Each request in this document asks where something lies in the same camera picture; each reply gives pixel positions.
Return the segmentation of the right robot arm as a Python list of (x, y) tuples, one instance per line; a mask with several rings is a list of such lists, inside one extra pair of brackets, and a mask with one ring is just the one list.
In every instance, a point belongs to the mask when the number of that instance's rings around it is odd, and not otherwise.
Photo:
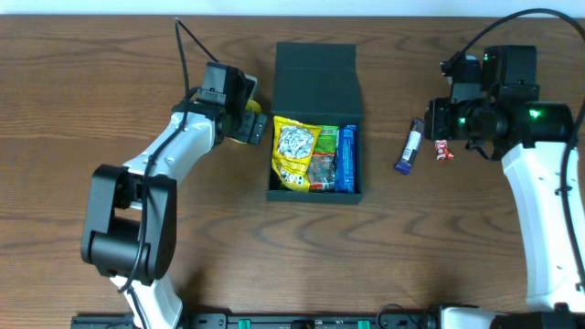
[(584, 325), (584, 210), (579, 156), (569, 146), (576, 125), (567, 105), (541, 101), (533, 46), (494, 46), (482, 58), (462, 54), (442, 64), (447, 98), (430, 102), (427, 140), (493, 146), (513, 191), (526, 255), (524, 313), (440, 306), (435, 328), (581, 328)]

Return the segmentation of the dark green gift box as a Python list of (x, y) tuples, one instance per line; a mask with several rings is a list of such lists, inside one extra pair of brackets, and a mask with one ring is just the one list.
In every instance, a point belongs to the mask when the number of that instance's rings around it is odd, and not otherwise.
[(273, 202), (357, 205), (363, 198), (363, 102), (356, 73), (355, 44), (289, 43), (276, 46), (271, 115), (302, 123), (356, 126), (355, 192), (281, 190), (268, 170), (266, 199)]

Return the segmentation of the yellow sunflower seed bag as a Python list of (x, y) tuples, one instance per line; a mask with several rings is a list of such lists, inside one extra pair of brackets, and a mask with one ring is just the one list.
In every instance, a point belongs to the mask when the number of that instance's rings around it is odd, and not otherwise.
[(273, 123), (272, 169), (287, 188), (308, 192), (307, 171), (322, 127), (282, 116), (275, 116)]

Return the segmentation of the blue wafer bar wrapper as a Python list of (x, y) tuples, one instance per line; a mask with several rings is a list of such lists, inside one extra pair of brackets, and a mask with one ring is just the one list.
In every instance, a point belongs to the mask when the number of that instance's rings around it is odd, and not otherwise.
[(335, 165), (337, 193), (353, 194), (355, 192), (356, 132), (355, 125), (347, 125), (339, 130)]

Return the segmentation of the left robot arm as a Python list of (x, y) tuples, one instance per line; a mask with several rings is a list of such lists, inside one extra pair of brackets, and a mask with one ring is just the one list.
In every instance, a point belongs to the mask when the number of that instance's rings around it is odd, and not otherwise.
[(135, 328), (179, 328), (184, 305), (168, 275), (176, 249), (177, 191), (224, 139), (257, 145), (266, 117), (255, 77), (209, 61), (160, 135), (120, 166), (92, 174), (80, 254), (129, 303)]

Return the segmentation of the green red KitKat bar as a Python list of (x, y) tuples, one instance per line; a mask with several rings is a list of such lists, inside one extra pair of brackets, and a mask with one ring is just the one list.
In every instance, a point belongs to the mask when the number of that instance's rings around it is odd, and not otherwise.
[(449, 161), (455, 158), (454, 153), (449, 149), (447, 140), (436, 140), (434, 145), (437, 161)]

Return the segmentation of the yellow Mentos gum bottle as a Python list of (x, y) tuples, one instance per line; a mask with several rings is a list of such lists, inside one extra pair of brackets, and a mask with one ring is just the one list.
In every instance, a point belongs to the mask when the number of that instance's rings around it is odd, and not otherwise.
[(244, 108), (236, 112), (234, 130), (229, 139), (237, 143), (258, 145), (266, 124), (266, 115), (261, 106), (253, 99), (248, 99)]

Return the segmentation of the green gummy candy bag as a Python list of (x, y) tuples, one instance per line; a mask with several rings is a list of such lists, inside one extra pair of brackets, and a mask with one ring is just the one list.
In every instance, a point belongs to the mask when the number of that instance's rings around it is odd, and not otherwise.
[(338, 132), (338, 126), (322, 126), (307, 171), (311, 192), (334, 190)]

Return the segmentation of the dark purple chocolate bar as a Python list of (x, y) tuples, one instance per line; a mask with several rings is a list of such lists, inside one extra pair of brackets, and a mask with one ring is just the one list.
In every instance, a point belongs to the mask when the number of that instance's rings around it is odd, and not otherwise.
[(416, 156), (420, 149), (420, 143), (424, 137), (424, 121), (414, 118), (411, 121), (408, 139), (403, 148), (402, 154), (395, 164), (395, 170), (408, 175), (414, 165)]

